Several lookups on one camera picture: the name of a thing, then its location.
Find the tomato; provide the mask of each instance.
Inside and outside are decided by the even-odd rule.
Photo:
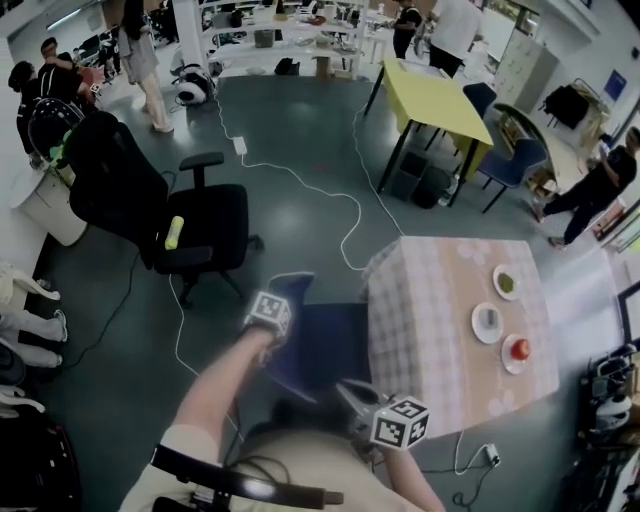
[[[511,347],[511,357],[516,361],[526,361],[531,354],[531,346],[527,340],[518,340]]]

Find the white cabinet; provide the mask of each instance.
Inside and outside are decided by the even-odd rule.
[[[549,50],[514,30],[496,72],[498,101],[530,112],[557,64],[558,59]]]

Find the water bottle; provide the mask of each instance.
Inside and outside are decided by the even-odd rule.
[[[460,176],[454,174],[451,178],[451,185],[447,187],[447,189],[442,193],[442,197],[438,199],[438,204],[440,206],[447,206],[453,197],[453,194],[458,190],[458,185],[460,184]]]

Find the small plate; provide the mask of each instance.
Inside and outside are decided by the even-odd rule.
[[[485,309],[493,309],[498,317],[498,325],[493,329],[487,329],[480,319],[480,314]],[[478,339],[485,345],[492,345],[500,340],[502,332],[504,331],[504,320],[502,314],[493,304],[489,302],[482,302],[478,304],[471,313],[471,328],[473,333]]]
[[[511,293],[505,292],[498,284],[498,276],[500,274],[507,274],[513,279],[513,291]],[[498,295],[505,300],[517,300],[518,299],[518,280],[513,277],[513,271],[508,265],[498,265],[493,271],[493,286],[495,287]]]
[[[529,359],[531,359],[531,355],[526,361],[518,361],[511,356],[511,348],[520,339],[523,339],[523,337],[519,334],[509,334],[502,344],[502,363],[512,375],[520,375],[529,364]]]

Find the checkered tablecloth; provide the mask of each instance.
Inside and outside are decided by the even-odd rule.
[[[502,299],[493,286],[500,264],[518,282],[516,301]],[[558,388],[547,307],[526,242],[403,237],[371,259],[363,278],[373,383],[426,403],[428,437],[501,416]],[[481,302],[502,313],[503,339],[529,340],[522,374],[505,370],[502,340],[484,345],[475,337],[471,312]]]

